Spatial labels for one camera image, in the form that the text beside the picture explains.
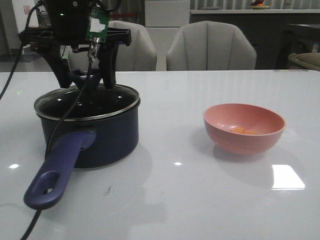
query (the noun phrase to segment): blue plastic handle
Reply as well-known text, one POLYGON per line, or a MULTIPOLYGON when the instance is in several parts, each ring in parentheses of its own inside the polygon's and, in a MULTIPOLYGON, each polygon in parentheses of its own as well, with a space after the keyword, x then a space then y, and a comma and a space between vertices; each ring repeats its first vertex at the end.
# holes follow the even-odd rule
POLYGON ((62 198, 81 150, 96 140, 93 131, 75 131, 61 136, 24 194, 24 203, 32 209, 53 207, 62 198))

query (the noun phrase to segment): handle hole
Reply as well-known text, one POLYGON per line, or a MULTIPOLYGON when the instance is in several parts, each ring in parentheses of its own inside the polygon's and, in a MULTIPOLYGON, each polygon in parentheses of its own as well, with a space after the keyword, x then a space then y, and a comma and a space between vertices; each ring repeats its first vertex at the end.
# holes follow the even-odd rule
POLYGON ((50 193, 52 190, 53 190, 53 188, 48 188, 48 189, 46 190, 46 193, 48 194, 48 193, 50 193))

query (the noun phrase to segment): wire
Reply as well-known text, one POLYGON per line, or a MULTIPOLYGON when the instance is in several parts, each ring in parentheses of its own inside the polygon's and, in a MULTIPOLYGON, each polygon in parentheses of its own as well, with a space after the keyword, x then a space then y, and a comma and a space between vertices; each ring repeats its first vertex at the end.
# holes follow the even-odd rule
MULTIPOLYGON (((52 130, 51 135, 50 135, 49 140, 48 140, 48 143, 46 145, 45 156, 47 156, 49 154, 50 150, 51 150, 52 143, 53 143, 53 138, 54 138, 54 136, 55 136, 55 134, 57 132, 57 129, 59 128, 61 123, 68 117, 68 115, 71 113, 71 111, 75 108, 75 106, 77 105, 80 97, 82 96, 82 94, 85 91, 87 85, 89 84, 90 76, 91 76, 91 72, 92 72, 92 65, 93 65, 93 61, 92 61, 92 59, 89 58, 89 67, 88 67, 87 75, 86 75, 86 78, 85 78, 85 82, 84 82, 82 88, 80 89, 76 99, 74 100, 73 104, 71 105, 71 107, 59 119, 58 123, 55 125, 54 129, 52 130)), ((24 235, 22 236, 21 240, 26 240, 28 238, 28 236, 30 235, 30 233, 34 229, 40 214, 41 214, 41 210, 37 210, 35 212, 34 217, 33 217, 32 221, 31 221, 29 227, 25 231, 24 235)))
POLYGON ((2 99, 2 97, 4 96, 10 82, 11 82, 11 79, 12 79, 12 76, 14 75, 14 72, 17 68, 17 65, 19 63, 19 60, 20 60, 20 57, 22 55, 22 51, 24 49, 24 42, 26 40, 26 37, 27 37, 27 31, 28 31, 28 28, 29 28, 29 23, 30 23, 30 19, 31 19, 31 15, 32 13, 34 12, 34 10, 36 10, 38 7, 42 6, 43 5, 43 1, 39 1, 37 5, 35 5, 33 8, 31 8, 29 14, 28 14, 28 17, 26 19, 26 23, 25 23, 25 27, 24 27, 24 32, 23 32, 23 36, 22 36, 22 40, 21 40, 21 45, 20 45, 20 48, 19 48, 19 52, 18 52, 18 55, 16 56, 16 59, 15 59, 15 62, 12 66, 12 69, 10 71, 10 74, 9 74, 9 77, 0 93, 0 100, 2 99))
POLYGON ((49 137, 47 146, 46 146, 46 150, 45 150, 45 156, 47 156, 51 150, 51 145, 52 145, 52 141, 54 138, 55 133, 57 132, 58 127, 60 126, 60 124, 68 117, 68 115, 71 113, 71 111, 75 108, 75 106, 77 105, 80 97, 82 96, 83 92, 85 91, 87 85, 90 82, 90 76, 91 76, 91 72, 92 72, 92 65, 93 65, 93 61, 92 59, 89 58, 89 67, 88 67, 88 71, 87 71, 87 75, 84 81, 84 84, 78 94, 78 96, 76 97, 76 99, 74 100, 73 104, 71 105, 71 107, 68 109, 68 111, 66 111, 66 113, 59 119, 58 123, 55 125, 54 129, 52 130, 52 133, 49 137))
POLYGON ((121 5, 121 0, 116 0, 115 7, 113 9, 108 9, 107 6, 104 5, 100 0, 95 0, 95 1, 100 7, 102 7, 107 12, 113 12, 115 10, 118 10, 120 8, 120 5, 121 5))
POLYGON ((40 217, 40 214, 41 214, 41 210, 37 210, 32 218, 32 221, 29 225, 29 227, 27 228, 27 230, 25 231, 25 233, 23 234, 21 240, 26 240, 30 233, 32 232, 32 230, 34 229, 36 223, 37 223, 37 220, 38 218, 40 217))
POLYGON ((64 58, 64 55, 65 55, 65 51, 66 51, 66 47, 67 47, 67 46, 64 46, 64 49, 63 49, 63 52, 62 52, 62 55, 61 55, 61 58, 60 58, 60 60, 62 60, 62 59, 64 58))

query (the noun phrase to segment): saucepan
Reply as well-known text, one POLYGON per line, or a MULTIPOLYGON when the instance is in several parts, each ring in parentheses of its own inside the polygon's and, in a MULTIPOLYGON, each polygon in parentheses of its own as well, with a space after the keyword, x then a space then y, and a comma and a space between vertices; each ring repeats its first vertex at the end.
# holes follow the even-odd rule
MULTIPOLYGON (((78 93, 76 86, 61 88, 35 101, 47 143, 78 93)), ((51 208, 63 196, 74 167, 101 167, 129 155, 139 139, 139 104, 139 93, 124 85, 106 89, 100 83, 96 91, 85 93, 57 129, 51 151, 25 192, 25 204, 36 210, 51 208)))

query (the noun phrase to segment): green circuit board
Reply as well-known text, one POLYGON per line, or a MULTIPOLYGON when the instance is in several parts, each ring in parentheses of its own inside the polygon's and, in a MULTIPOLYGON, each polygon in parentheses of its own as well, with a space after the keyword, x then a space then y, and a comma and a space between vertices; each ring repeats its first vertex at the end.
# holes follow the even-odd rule
POLYGON ((110 12, 102 9, 101 7, 92 7, 91 13, 90 13, 90 21, 88 25, 88 29, 86 32, 86 40, 91 41, 93 37, 100 38, 100 43, 105 43, 107 38, 107 32, 108 32, 108 24, 109 24, 109 18, 110 18, 110 12), (101 32, 92 32, 91 26, 92 21, 99 21, 100 24, 105 25, 105 28, 101 32))

